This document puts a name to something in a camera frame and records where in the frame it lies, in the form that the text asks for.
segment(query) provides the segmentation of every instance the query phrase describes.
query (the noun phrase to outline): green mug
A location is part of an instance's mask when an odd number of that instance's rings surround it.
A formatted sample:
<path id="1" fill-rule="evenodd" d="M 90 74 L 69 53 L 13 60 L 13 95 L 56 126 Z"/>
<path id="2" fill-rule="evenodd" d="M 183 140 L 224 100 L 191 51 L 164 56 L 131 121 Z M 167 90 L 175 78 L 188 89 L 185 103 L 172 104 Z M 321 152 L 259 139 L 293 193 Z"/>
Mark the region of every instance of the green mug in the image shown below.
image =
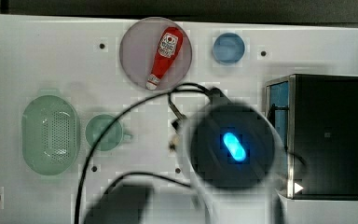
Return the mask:
<path id="1" fill-rule="evenodd" d="M 113 121 L 115 117 L 107 114 L 101 114 L 92 118 L 86 126 L 86 140 L 92 147 L 98 140 L 103 130 Z M 97 150 L 108 151 L 111 150 L 124 140 L 131 140 L 132 135 L 125 133 L 123 126 L 117 121 L 103 137 L 100 144 L 97 146 Z"/>

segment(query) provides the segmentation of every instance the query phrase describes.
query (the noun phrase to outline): plastic container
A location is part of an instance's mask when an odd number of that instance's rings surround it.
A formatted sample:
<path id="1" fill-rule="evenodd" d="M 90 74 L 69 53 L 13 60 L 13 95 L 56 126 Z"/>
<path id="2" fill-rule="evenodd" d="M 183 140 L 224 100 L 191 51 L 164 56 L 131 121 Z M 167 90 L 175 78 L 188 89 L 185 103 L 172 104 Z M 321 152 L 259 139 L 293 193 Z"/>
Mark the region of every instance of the plastic container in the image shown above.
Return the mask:
<path id="1" fill-rule="evenodd" d="M 213 44 L 213 56 L 224 65 L 237 63 L 244 53 L 245 44 L 242 38 L 236 34 L 222 34 Z"/>
<path id="2" fill-rule="evenodd" d="M 43 90 L 22 115 L 22 156 L 41 175 L 58 175 L 75 161 L 79 119 L 56 90 Z"/>

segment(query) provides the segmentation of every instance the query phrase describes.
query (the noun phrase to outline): blue cup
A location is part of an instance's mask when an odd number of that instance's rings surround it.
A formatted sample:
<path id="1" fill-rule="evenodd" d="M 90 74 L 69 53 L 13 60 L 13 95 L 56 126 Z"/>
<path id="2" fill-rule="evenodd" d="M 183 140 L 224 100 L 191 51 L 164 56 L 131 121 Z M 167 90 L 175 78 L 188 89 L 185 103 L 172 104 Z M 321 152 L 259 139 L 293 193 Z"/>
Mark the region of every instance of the blue cup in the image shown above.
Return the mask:
<path id="1" fill-rule="evenodd" d="M 245 44 L 240 36 L 225 33 L 213 44 L 213 56 L 221 64 L 237 63 L 245 53 Z"/>

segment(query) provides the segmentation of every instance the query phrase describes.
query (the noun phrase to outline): green basket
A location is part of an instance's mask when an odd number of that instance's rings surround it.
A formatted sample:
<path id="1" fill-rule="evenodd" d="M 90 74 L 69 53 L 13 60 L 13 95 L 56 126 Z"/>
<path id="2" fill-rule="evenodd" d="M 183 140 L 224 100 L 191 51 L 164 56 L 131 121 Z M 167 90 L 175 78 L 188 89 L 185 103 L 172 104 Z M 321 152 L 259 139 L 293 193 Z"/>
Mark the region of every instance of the green basket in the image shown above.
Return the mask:
<path id="1" fill-rule="evenodd" d="M 58 175 L 75 161 L 80 148 L 79 119 L 58 91 L 33 100 L 22 115 L 22 155 L 41 175 Z"/>

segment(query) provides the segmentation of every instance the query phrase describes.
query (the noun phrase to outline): black cable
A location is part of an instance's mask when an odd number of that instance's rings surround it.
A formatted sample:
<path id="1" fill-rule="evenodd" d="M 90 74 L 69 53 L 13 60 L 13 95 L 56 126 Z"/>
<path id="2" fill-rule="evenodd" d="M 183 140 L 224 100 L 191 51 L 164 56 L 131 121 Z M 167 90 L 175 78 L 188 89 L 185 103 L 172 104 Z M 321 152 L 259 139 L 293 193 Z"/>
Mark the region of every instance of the black cable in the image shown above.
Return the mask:
<path id="1" fill-rule="evenodd" d="M 86 173 L 87 170 L 89 169 L 89 164 L 90 164 L 90 160 L 95 152 L 95 149 L 97 148 L 97 146 L 100 144 L 101 140 L 103 139 L 103 137 L 106 135 L 106 133 L 109 131 L 109 129 L 119 120 L 121 119 L 121 117 L 123 117 L 124 115 L 126 115 L 127 113 L 129 113 L 131 110 L 133 110 L 133 108 L 137 107 L 138 105 L 142 105 L 145 102 L 148 102 L 150 100 L 159 98 L 161 96 L 164 95 L 171 95 L 172 93 L 175 92 L 197 92 L 197 93 L 203 93 L 205 94 L 205 91 L 199 91 L 199 90 L 177 90 L 176 87 L 171 90 L 171 91 L 165 91 L 162 93 L 157 93 L 156 95 L 153 96 L 149 96 L 144 98 L 142 101 L 139 101 L 133 105 L 131 105 L 130 107 L 128 107 L 127 109 L 125 109 L 123 112 L 121 112 L 119 115 L 117 115 L 110 123 L 109 125 L 106 126 L 106 128 L 103 130 L 103 132 L 101 133 L 101 135 L 98 137 L 98 139 L 94 142 L 94 144 L 92 145 L 91 151 L 89 152 L 89 155 L 86 158 L 85 164 L 83 166 L 83 170 L 82 170 L 82 174 L 79 180 L 79 184 L 78 184 L 78 188 L 77 188 L 77 195 L 76 195 L 76 205 L 75 205 L 75 224 L 79 223 L 79 219 L 80 219 L 80 205 L 81 205 L 81 196 L 82 196 L 82 190 L 83 190 L 83 186 L 84 186 L 84 181 L 86 179 Z"/>
<path id="2" fill-rule="evenodd" d="M 166 180 L 166 181 L 170 181 L 170 182 L 173 182 L 177 185 L 180 185 L 182 187 L 185 187 L 185 188 L 190 188 L 191 189 L 191 186 L 187 183 L 183 183 L 183 182 L 180 182 L 178 180 L 175 180 L 175 179 L 172 179 L 172 178 L 169 178 L 167 176 L 164 176 L 164 175 L 157 175 L 157 174 L 154 174 L 154 173 L 150 173 L 150 172 L 143 172 L 143 171 L 134 171 L 134 172 L 129 172 L 129 173 L 126 173 L 126 174 L 123 174 L 123 175 L 120 175 L 116 178 L 116 180 L 105 190 L 104 194 L 109 194 L 112 192 L 112 190 L 117 186 L 117 184 L 125 179 L 126 177 L 130 176 L 130 175 L 148 175 L 148 176 L 153 176 L 153 177 L 156 177 L 156 178 L 159 178 L 159 179 L 163 179 L 163 180 Z"/>
<path id="3" fill-rule="evenodd" d="M 201 86 L 200 84 L 192 83 L 192 82 L 185 82 L 185 83 L 179 84 L 176 87 L 174 87 L 172 89 L 172 91 L 178 91 L 178 90 L 180 90 L 179 89 L 180 87 L 184 87 L 184 86 L 197 87 L 199 90 L 203 91 L 204 94 L 207 94 L 207 92 L 209 91 L 208 89 Z M 172 112 L 176 115 L 176 117 L 179 118 L 179 120 L 186 119 L 186 116 L 184 114 L 182 114 L 182 112 L 180 112 L 179 109 L 176 107 L 176 105 L 172 102 L 171 93 L 168 93 L 168 106 L 170 107 Z"/>

